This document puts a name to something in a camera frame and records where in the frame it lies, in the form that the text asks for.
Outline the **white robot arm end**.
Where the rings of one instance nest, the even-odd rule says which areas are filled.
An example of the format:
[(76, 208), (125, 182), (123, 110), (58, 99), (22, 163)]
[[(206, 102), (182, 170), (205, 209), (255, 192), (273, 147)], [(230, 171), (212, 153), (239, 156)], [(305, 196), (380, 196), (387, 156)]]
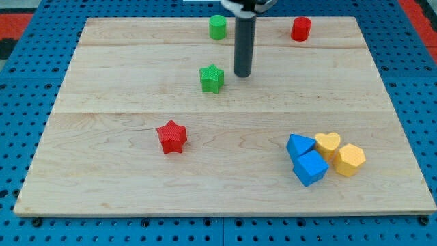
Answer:
[(252, 18), (267, 12), (277, 0), (220, 0), (220, 4), (235, 17)]

